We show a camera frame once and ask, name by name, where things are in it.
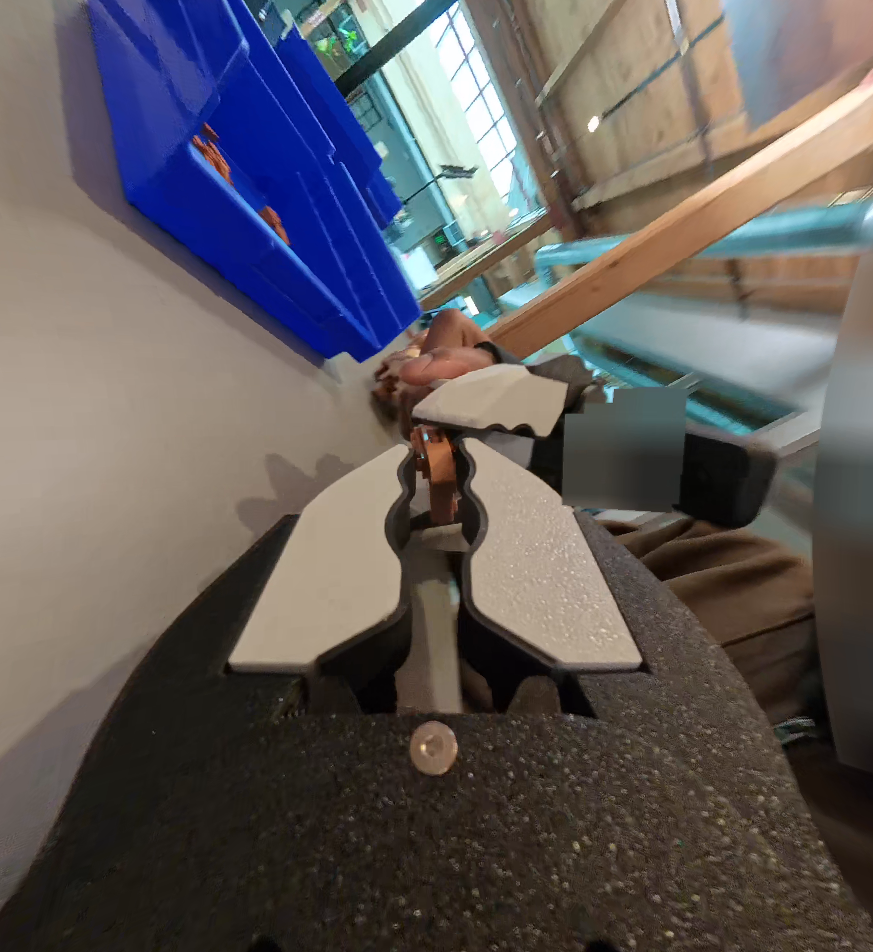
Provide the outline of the brown brick assembly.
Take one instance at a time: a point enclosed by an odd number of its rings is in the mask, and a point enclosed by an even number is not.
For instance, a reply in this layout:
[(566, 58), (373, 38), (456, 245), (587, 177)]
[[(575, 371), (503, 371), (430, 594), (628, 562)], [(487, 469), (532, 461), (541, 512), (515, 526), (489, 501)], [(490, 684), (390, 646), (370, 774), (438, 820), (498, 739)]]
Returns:
[(453, 441), (439, 427), (418, 424), (410, 431), (410, 443), (416, 469), (428, 484), (431, 522), (438, 527), (454, 524), (461, 494)]

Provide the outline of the stack of blue bins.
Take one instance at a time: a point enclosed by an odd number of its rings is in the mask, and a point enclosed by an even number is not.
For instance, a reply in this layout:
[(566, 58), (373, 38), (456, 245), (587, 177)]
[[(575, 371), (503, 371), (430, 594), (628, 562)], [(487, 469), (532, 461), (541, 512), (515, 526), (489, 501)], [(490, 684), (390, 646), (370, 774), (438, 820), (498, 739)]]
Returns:
[(293, 20), (277, 41), (276, 54), (330, 139), (336, 160), (347, 168), (376, 224), (385, 231), (402, 203), (382, 172), (383, 160), (374, 143)]

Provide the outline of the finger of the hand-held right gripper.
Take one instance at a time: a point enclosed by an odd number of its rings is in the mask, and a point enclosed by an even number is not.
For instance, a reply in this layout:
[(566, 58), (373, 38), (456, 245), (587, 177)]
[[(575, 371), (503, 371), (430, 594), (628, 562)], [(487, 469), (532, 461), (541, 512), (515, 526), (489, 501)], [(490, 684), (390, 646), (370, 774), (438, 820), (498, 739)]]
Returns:
[(567, 383), (522, 364), (495, 364), (441, 382), (412, 410), (415, 423), (462, 431), (548, 437), (565, 408)]

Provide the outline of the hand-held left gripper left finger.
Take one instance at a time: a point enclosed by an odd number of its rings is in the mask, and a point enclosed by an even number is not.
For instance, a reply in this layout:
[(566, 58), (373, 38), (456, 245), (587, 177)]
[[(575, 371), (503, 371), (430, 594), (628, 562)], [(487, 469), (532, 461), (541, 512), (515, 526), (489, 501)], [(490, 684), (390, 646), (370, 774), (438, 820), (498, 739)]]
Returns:
[(397, 445), (304, 508), (229, 657), (236, 673), (377, 678), (411, 647), (401, 552), (416, 469)]

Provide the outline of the grey desk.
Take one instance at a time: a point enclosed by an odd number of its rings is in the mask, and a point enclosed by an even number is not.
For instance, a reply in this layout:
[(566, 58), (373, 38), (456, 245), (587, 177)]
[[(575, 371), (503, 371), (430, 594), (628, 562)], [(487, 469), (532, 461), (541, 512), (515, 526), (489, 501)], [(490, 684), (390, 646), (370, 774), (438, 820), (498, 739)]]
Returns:
[(0, 910), (134, 667), (282, 515), (389, 448), (126, 201), (83, 2), (0, 2)]

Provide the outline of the heap of orange bricks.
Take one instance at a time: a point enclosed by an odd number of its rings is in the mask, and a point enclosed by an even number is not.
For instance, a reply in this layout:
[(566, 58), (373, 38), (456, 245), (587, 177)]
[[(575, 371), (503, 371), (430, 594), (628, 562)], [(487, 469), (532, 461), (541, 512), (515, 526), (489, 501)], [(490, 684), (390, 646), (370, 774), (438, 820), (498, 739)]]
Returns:
[(276, 210), (265, 203), (263, 195), (252, 184), (251, 179), (232, 166), (229, 157), (219, 146), (219, 135), (207, 123), (192, 136), (192, 147), (253, 208), (269, 228), (276, 232), (284, 244), (290, 246), (291, 240)]

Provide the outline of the blue plastic bin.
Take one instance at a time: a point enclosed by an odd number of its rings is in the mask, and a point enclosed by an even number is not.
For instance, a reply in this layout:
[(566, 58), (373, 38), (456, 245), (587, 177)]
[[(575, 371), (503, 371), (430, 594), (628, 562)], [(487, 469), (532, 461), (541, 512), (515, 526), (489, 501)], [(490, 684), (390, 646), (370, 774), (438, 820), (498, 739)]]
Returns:
[[(325, 358), (365, 361), (417, 294), (245, 2), (88, 4), (128, 202)], [(192, 147), (207, 123), (287, 246)]]

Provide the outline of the person's dark jacket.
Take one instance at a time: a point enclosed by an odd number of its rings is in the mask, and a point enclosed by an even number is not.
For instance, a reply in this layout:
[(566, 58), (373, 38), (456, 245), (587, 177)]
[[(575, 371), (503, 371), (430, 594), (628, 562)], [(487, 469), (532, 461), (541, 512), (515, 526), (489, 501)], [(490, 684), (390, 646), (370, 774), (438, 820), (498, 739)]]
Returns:
[(811, 567), (778, 541), (682, 517), (604, 527), (695, 614), (770, 724), (815, 723), (787, 756), (821, 838), (873, 919), (873, 774), (835, 755), (816, 645)]

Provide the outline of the silver ventilation duct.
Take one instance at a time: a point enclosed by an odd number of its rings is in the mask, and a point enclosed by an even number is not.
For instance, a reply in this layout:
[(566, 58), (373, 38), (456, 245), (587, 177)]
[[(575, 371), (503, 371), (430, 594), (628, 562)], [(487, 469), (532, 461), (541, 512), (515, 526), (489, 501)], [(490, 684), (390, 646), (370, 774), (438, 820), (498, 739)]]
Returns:
[(774, 209), (703, 251), (695, 260), (844, 257), (873, 252), (873, 192), (828, 206)]

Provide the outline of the black pole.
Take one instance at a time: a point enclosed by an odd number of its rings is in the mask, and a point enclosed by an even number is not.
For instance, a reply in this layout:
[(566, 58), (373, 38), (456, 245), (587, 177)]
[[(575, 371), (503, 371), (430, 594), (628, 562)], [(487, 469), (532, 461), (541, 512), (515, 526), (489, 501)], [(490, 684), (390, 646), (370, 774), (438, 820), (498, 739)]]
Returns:
[(347, 70), (335, 80), (335, 88), (344, 98), (350, 96), (370, 77), (379, 72), (406, 49), (406, 47), (430, 28), (430, 25), (445, 12), (455, 1), (423, 1), (408, 13), (392, 30), (375, 43), (366, 54), (363, 54), (350, 65)]

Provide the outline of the wooden post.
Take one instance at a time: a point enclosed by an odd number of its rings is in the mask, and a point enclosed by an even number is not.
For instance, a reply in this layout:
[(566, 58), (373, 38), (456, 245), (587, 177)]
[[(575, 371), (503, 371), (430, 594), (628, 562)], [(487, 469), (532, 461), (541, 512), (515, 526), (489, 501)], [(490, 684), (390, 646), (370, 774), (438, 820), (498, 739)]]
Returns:
[(873, 80), (847, 93), (493, 326), (531, 356), (813, 182), (873, 150)]

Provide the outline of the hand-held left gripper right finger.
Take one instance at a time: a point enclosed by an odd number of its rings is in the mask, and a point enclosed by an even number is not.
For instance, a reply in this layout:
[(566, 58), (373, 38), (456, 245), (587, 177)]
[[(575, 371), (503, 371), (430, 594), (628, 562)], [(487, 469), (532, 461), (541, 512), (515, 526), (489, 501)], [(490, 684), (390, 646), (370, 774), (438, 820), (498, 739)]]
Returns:
[(573, 509), (476, 438), (458, 443), (476, 534), (464, 570), (478, 621), (569, 673), (629, 672), (642, 656)]

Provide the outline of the wooden office table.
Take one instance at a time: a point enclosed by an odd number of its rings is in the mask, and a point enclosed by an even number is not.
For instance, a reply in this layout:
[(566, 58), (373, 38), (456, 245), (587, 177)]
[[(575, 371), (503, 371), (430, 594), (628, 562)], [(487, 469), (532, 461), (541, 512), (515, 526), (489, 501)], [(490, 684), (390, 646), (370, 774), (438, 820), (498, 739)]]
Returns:
[(552, 226), (549, 211), (542, 210), (520, 225), (490, 237), (454, 257), (437, 271), (437, 278), (419, 292), (423, 310), (435, 309), (454, 299), (469, 284), (491, 268), (513, 257), (527, 244), (549, 232)]

